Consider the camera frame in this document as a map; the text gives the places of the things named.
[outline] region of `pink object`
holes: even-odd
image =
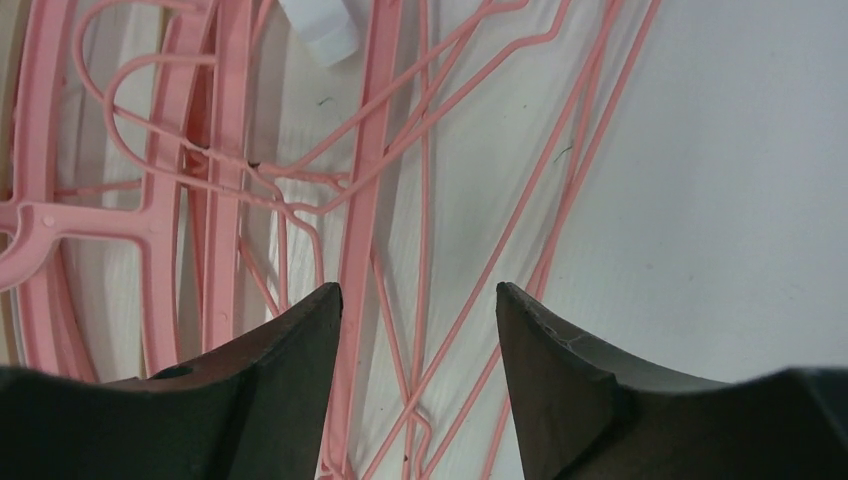
[[[288,307],[286,232],[289,222],[311,238],[315,278],[318,283],[323,282],[321,238],[313,226],[299,219],[295,213],[301,211],[322,215],[348,204],[340,269],[346,308],[339,361],[325,426],[322,472],[337,479],[360,476],[354,471],[349,459],[349,435],[355,407],[353,394],[356,390],[356,366],[361,355],[359,343],[365,285],[370,269],[377,280],[377,297],[404,406],[376,456],[370,459],[367,468],[361,472],[361,478],[374,477],[389,447],[404,426],[408,430],[403,450],[410,461],[404,462],[401,476],[404,480],[413,476],[430,478],[497,366],[500,350],[497,347],[493,349],[468,398],[450,423],[447,434],[437,439],[437,446],[430,458],[426,456],[429,444],[434,440],[433,429],[421,413],[418,402],[440,368],[524,213],[563,129],[571,120],[579,96],[585,95],[590,100],[597,96],[607,38],[624,1],[606,1],[600,32],[516,208],[479,280],[470,289],[468,301],[429,365],[424,365],[431,251],[428,244],[431,228],[428,207],[429,129],[509,56],[519,50],[549,42],[559,35],[571,0],[558,3],[548,31],[509,43],[439,105],[431,103],[479,24],[491,15],[521,10],[528,5],[529,0],[483,0],[466,21],[432,48],[429,46],[428,35],[428,0],[418,0],[420,58],[411,68],[397,76],[394,75],[394,60],[403,2],[374,1],[360,110],[302,158],[285,166],[250,163],[244,155],[245,125],[249,102],[253,101],[249,81],[253,71],[253,49],[261,38],[262,27],[267,22],[273,0],[262,0],[255,18],[254,2],[241,0],[145,2],[176,12],[168,25],[162,53],[127,62],[101,92],[92,82],[83,62],[83,36],[96,15],[126,1],[101,0],[85,12],[73,35],[72,55],[87,91],[103,105],[104,121],[110,138],[127,159],[144,170],[144,177],[140,181],[92,185],[59,192],[55,191],[54,185],[56,98],[61,87],[60,73],[64,61],[62,46],[70,32],[75,2],[35,0],[33,3],[21,72],[22,86],[18,94],[14,195],[9,202],[0,204],[0,228],[14,235],[10,248],[0,256],[0,290],[17,287],[27,364],[54,373],[95,380],[76,328],[61,255],[55,250],[62,238],[131,240],[142,249],[144,355],[148,371],[155,372],[176,363],[179,358],[174,271],[180,186],[189,189],[189,203],[192,207],[190,222],[195,233],[194,269],[202,287],[198,295],[202,331],[198,335],[204,351],[228,341],[234,334],[240,262],[256,282],[271,312],[277,314]],[[650,1],[618,82],[598,126],[591,132],[591,138],[589,126],[592,112],[589,106],[594,102],[584,102],[584,108],[577,114],[577,134],[563,179],[554,227],[547,234],[527,286],[528,291],[537,297],[544,295],[560,231],[597,154],[659,4],[660,0]],[[444,57],[443,61],[431,79],[428,71],[430,63],[439,56]],[[132,72],[154,64],[158,66],[158,73],[150,120],[115,106],[115,95],[121,82]],[[396,137],[388,143],[388,100],[416,76],[419,76],[421,85],[419,102]],[[211,122],[207,124],[205,117],[210,115]],[[136,156],[120,138],[115,124],[116,116],[148,129],[150,135],[146,158]],[[349,174],[306,170],[327,148],[353,128],[358,128],[358,131],[354,164]],[[379,176],[419,139],[422,142],[422,238],[419,242],[420,265],[412,364],[408,367],[410,371],[407,378],[389,305],[383,261],[373,244],[373,229]],[[245,174],[270,192],[270,197],[245,191]],[[289,203],[284,192],[273,183],[273,179],[278,177],[329,186],[336,196],[323,205]],[[142,189],[141,207],[136,211],[64,205],[57,203],[54,198],[57,194],[97,194],[128,188]],[[241,211],[245,204],[270,209],[277,214],[276,240],[281,263],[276,300],[265,286],[265,278],[257,261],[241,237]],[[47,296],[52,301],[39,303],[35,299],[40,296]],[[53,319],[53,322],[45,322],[44,319]],[[481,478],[488,478],[492,472],[509,411],[509,401],[506,399],[494,424]],[[415,430],[418,426],[422,427],[424,435],[416,447]]]

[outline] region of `small dark scratch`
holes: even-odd
[[[572,148],[574,148],[574,145],[569,145],[568,148],[565,148],[561,152],[559,152],[559,154],[557,154],[556,158],[554,159],[554,163],[558,162],[559,159],[562,158],[562,156],[565,155],[566,152],[568,152]]]

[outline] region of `white plastic object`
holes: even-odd
[[[359,31],[343,0],[278,0],[292,28],[322,67],[359,49]]]

